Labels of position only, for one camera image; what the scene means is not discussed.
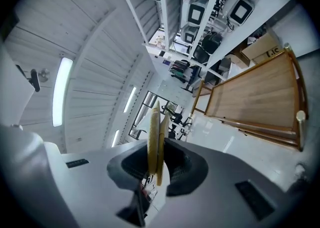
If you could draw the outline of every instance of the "cardboard box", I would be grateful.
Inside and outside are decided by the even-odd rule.
[[[234,54],[228,54],[226,58],[229,58],[231,62],[233,62],[240,68],[249,67],[249,64],[250,64],[250,60],[244,57],[243,55],[236,56]]]
[[[273,57],[281,50],[280,42],[276,34],[269,30],[253,44],[241,50],[241,53],[255,64],[259,64],[264,60]]]

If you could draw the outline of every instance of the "ceiling light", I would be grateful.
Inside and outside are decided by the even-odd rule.
[[[125,108],[124,108],[124,111],[123,111],[124,113],[126,113],[126,111],[128,110],[129,104],[130,104],[130,102],[131,102],[131,100],[132,100],[132,97],[134,96],[135,91],[136,91],[136,88],[133,87],[132,92],[131,92],[131,94],[130,94],[130,97],[129,97],[129,99],[128,99],[128,102],[127,102],[126,105],[125,105]]]
[[[114,135],[114,138],[113,138],[113,142],[112,142],[112,146],[111,146],[111,147],[114,147],[114,146],[115,146],[115,142],[116,142],[116,140],[117,140],[118,133],[119,133],[119,130],[117,130],[117,131],[115,132],[115,135]]]
[[[62,58],[61,64],[56,75],[53,102],[52,102],[52,124],[54,127],[62,125],[63,107],[66,92],[67,81],[73,61],[68,58]]]

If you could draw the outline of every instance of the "metal shelf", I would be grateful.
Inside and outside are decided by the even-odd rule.
[[[142,37],[149,43],[161,26],[156,2],[153,0],[126,0]]]
[[[165,36],[165,50],[170,50],[176,34],[180,30],[183,0],[160,0]]]
[[[231,50],[263,25],[290,0],[253,0],[255,7],[252,14],[242,26],[227,33],[217,50],[210,56],[207,67],[213,66],[223,59]]]
[[[196,46],[198,45],[198,43],[199,43],[199,41],[200,41],[200,39],[202,37],[202,34],[204,33],[204,30],[205,30],[205,27],[207,25],[207,22],[209,21],[211,12],[214,9],[215,3],[216,3],[216,0],[209,0],[209,2],[207,4],[207,7],[205,9],[205,13],[203,15],[203,18],[202,18],[202,21],[201,21],[201,24],[200,24],[200,27],[199,27],[199,30],[198,30],[198,33],[197,33],[197,35],[195,37],[195,40],[194,40],[194,42],[192,44],[192,48],[190,50],[188,59],[191,59],[193,54],[194,54],[194,52],[195,52]]]

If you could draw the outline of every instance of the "white ceiling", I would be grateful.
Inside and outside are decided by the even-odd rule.
[[[111,146],[125,128],[132,90],[150,79],[153,65],[125,0],[20,0],[19,23],[5,41],[26,74],[47,68],[50,79],[34,93],[20,124],[61,152]],[[62,57],[74,60],[62,126],[52,126],[53,88]]]

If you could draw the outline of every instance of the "yellow object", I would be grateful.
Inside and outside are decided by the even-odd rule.
[[[160,103],[157,101],[151,110],[150,130],[147,145],[148,169],[149,174],[155,175],[157,171],[158,143],[160,126]]]
[[[156,185],[160,186],[162,183],[162,174],[164,170],[164,157],[165,157],[165,138],[169,134],[169,114],[166,114],[160,124],[159,131],[159,145],[158,145],[158,162],[156,168]]]

